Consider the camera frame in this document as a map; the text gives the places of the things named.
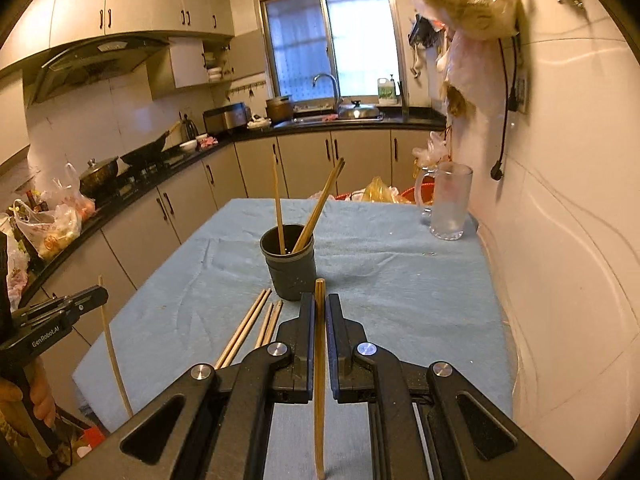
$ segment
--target table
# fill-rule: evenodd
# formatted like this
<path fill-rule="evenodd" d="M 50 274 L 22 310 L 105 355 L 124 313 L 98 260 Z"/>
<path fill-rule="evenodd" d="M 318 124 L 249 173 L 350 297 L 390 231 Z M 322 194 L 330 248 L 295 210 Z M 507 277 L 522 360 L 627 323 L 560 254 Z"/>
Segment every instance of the table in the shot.
<path fill-rule="evenodd" d="M 304 223 L 311 200 L 283 200 Z M 111 322 L 135 412 L 198 362 L 215 362 L 260 290 L 271 284 L 260 236 L 273 200 L 233 200 L 156 270 Z M 315 233 L 318 276 L 340 295 L 367 338 L 419 365 L 451 362 L 511 415 L 508 357 L 498 305 L 471 218 L 456 242 L 431 236 L 415 206 L 330 201 Z M 280 320 L 297 316 L 285 302 Z M 253 349 L 262 317 L 234 362 Z M 109 430 L 126 420 L 100 336 L 74 381 Z M 338 405 L 326 381 L 325 464 L 333 479 L 371 478 L 366 405 Z M 274 409 L 266 479 L 314 478 L 312 404 Z"/>

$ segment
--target chopstick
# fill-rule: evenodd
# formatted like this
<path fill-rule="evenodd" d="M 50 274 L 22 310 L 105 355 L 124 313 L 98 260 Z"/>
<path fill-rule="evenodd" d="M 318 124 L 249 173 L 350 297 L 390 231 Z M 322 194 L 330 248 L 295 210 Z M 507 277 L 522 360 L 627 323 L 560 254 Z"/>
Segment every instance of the chopstick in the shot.
<path fill-rule="evenodd" d="M 293 250 L 291 251 L 292 253 L 297 253 L 298 251 L 301 251 L 309 242 L 311 235 L 314 232 L 314 228 L 318 223 L 318 219 L 320 218 L 320 213 L 322 212 L 322 208 L 326 203 L 326 199 L 329 197 L 329 192 L 331 191 L 331 187 L 335 184 L 335 181 L 338 179 L 338 176 L 342 172 L 342 168 L 344 168 L 344 159 L 340 158 L 338 160 L 338 164 L 336 165 L 336 167 L 329 174 L 329 178 L 327 179 L 326 184 L 324 184 L 324 189 L 322 190 L 322 194 L 320 195 L 320 198 L 318 199 L 318 202 L 316 203 L 316 206 L 314 207 L 314 210 L 311 213 L 311 216 L 306 221 L 305 227 L 302 229 L 302 232 L 298 237 L 298 241 L 296 242 L 295 247 L 293 247 Z"/>
<path fill-rule="evenodd" d="M 98 286 L 103 286 L 103 283 L 102 275 L 98 276 Z M 124 389 L 124 382 L 122 381 L 122 375 L 120 374 L 120 367 L 118 366 L 118 361 L 116 359 L 116 352 L 113 348 L 111 329 L 109 327 L 109 321 L 107 320 L 106 303 L 100 306 L 100 316 L 102 317 L 102 331 L 104 332 L 104 340 L 107 343 L 107 354 L 109 355 L 109 361 L 111 362 L 111 369 L 113 370 L 113 375 L 116 379 L 116 384 L 118 385 L 118 391 L 120 392 L 120 397 L 122 397 L 122 402 L 124 403 L 124 408 L 127 410 L 129 418 L 131 418 L 133 416 L 133 410 L 131 409 L 129 397 L 127 397 L 127 391 Z"/>
<path fill-rule="evenodd" d="M 251 332 L 251 329 L 254 327 L 255 320 L 258 319 L 258 316 L 260 316 L 260 311 L 264 307 L 264 304 L 267 303 L 267 298 L 269 297 L 270 293 L 271 293 L 271 289 L 269 288 L 268 289 L 268 293 L 265 293 L 263 295 L 262 299 L 260 300 L 260 303 L 258 303 L 256 308 L 254 309 L 254 312 L 251 314 L 251 317 L 249 318 L 249 321 L 247 322 L 247 324 L 242 329 L 242 332 L 238 336 L 238 339 L 236 340 L 235 344 L 233 345 L 231 351 L 227 355 L 225 361 L 222 363 L 221 368 L 224 368 L 225 366 L 229 366 L 232 363 L 232 361 L 234 360 L 234 358 L 236 357 L 236 354 L 238 354 L 238 351 L 239 351 L 240 347 L 242 346 L 242 343 L 244 343 L 244 340 L 249 335 L 249 332 Z"/>
<path fill-rule="evenodd" d="M 284 229 L 282 228 L 282 209 L 280 208 L 280 187 L 278 186 L 278 159 L 273 154 L 273 195 L 276 199 L 276 221 L 278 222 L 278 241 L 280 242 L 280 254 L 285 253 Z"/>
<path fill-rule="evenodd" d="M 260 302 L 263 299 L 264 299 L 265 302 L 267 301 L 267 298 L 269 297 L 270 294 L 271 294 L 271 289 L 270 288 L 264 288 L 263 290 L 261 290 L 260 294 L 258 294 L 258 297 L 254 301 L 254 304 L 252 304 L 251 308 L 246 313 L 246 316 L 244 316 L 244 319 L 240 322 L 240 325 L 238 325 L 238 328 L 236 329 L 234 334 L 231 336 L 231 339 L 229 340 L 229 343 L 226 344 L 226 347 L 222 351 L 222 354 L 220 354 L 220 357 L 216 361 L 216 364 L 213 365 L 213 367 L 216 370 L 218 370 L 218 368 L 222 368 L 223 363 L 225 362 L 226 358 L 229 355 L 229 352 L 231 352 L 231 350 L 233 349 L 234 345 L 236 344 L 236 341 L 238 340 L 238 338 L 240 337 L 240 335 L 242 333 L 242 330 L 244 330 L 244 327 L 247 325 L 247 323 L 249 323 L 249 321 L 251 319 L 251 316 L 253 315 L 254 311 L 258 308 L 258 305 L 260 304 Z"/>
<path fill-rule="evenodd" d="M 264 339 L 264 335 L 267 332 L 267 327 L 269 325 L 269 320 L 271 318 L 272 310 L 273 310 L 273 301 L 269 304 L 267 313 L 264 315 L 264 320 L 262 321 L 262 326 L 260 327 L 260 332 L 258 333 L 258 339 L 255 340 L 254 350 L 262 346 L 262 340 Z"/>
<path fill-rule="evenodd" d="M 316 323 L 314 334 L 314 449 L 316 476 L 324 479 L 324 368 L 326 363 L 324 342 L 324 280 L 316 280 Z"/>
<path fill-rule="evenodd" d="M 276 325 L 278 324 L 278 318 L 280 317 L 280 312 L 282 311 L 282 300 L 278 300 L 276 303 L 276 308 L 271 314 L 271 319 L 269 321 L 269 326 L 267 327 L 267 332 L 264 334 L 264 338 L 262 339 L 262 344 L 266 345 L 271 342 L 271 338 L 273 337 L 273 333 L 276 330 Z"/>

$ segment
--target white bowl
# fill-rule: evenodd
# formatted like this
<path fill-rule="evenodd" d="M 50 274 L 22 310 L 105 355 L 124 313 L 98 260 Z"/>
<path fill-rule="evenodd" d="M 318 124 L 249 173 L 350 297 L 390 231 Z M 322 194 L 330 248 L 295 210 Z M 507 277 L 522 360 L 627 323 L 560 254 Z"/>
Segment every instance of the white bowl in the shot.
<path fill-rule="evenodd" d="M 183 142 L 180 145 L 180 149 L 183 150 L 186 153 L 191 153 L 191 152 L 195 152 L 196 148 L 198 146 L 198 141 L 193 139 L 193 140 L 187 140 L 187 142 Z"/>

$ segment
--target glass mug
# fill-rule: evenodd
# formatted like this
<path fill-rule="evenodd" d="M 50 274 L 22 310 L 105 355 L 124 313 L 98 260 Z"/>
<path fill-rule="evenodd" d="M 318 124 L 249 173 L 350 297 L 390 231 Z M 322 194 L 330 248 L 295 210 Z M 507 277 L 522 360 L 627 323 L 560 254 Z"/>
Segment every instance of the glass mug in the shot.
<path fill-rule="evenodd" d="M 431 214 L 429 231 L 440 240 L 458 240 L 464 232 L 474 170 L 457 162 L 441 162 L 434 169 L 422 168 L 415 180 L 415 203 L 421 212 Z M 422 201 L 422 180 L 435 179 L 433 205 Z"/>

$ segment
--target window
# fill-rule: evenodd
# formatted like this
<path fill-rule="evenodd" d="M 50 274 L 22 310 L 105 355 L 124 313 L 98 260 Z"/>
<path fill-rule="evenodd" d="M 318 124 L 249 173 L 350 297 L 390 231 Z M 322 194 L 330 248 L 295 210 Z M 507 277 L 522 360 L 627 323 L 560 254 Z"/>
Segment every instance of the window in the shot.
<path fill-rule="evenodd" d="M 276 93 L 295 101 L 375 96 L 378 79 L 398 76 L 390 0 L 261 0 Z"/>

